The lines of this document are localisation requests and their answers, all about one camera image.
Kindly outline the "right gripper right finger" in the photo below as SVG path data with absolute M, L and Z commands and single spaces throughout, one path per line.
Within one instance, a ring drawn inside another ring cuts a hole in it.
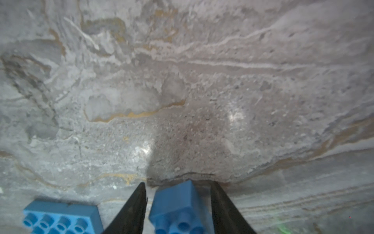
M 218 182 L 211 183 L 210 192 L 215 234 L 257 234 Z

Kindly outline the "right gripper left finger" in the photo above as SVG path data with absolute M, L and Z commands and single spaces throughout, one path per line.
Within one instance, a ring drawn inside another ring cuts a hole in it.
M 147 203 L 146 185 L 141 182 L 103 234 L 142 234 Z

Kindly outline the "blue lego brick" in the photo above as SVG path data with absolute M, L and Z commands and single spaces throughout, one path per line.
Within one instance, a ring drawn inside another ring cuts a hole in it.
M 204 234 L 204 209 L 192 181 L 155 193 L 149 221 L 156 234 Z
M 34 200 L 23 210 L 23 224 L 32 234 L 101 234 L 96 206 Z

